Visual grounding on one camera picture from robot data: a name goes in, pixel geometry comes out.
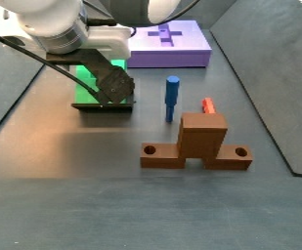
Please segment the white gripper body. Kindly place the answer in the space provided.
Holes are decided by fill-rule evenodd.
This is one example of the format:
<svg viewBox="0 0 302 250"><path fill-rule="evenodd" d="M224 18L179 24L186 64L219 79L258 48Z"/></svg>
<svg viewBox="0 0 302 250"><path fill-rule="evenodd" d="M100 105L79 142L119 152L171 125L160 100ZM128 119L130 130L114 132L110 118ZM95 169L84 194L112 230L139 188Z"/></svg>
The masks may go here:
<svg viewBox="0 0 302 250"><path fill-rule="evenodd" d="M100 54L108 61L127 60L131 57L128 39L131 30L128 27L118 26L82 26L78 28L80 47L78 52L84 55Z"/></svg>

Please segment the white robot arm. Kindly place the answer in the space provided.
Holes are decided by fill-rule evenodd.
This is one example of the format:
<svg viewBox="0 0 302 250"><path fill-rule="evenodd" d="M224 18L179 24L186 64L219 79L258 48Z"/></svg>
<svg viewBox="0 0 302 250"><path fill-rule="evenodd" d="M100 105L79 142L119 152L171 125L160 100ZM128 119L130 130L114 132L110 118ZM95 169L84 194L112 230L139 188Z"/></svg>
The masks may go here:
<svg viewBox="0 0 302 250"><path fill-rule="evenodd" d="M180 0L98 0L116 28L91 27L83 0L0 0L19 28L47 53L63 55L78 49L98 49L110 59L128 59L128 27L167 21Z"/></svg>

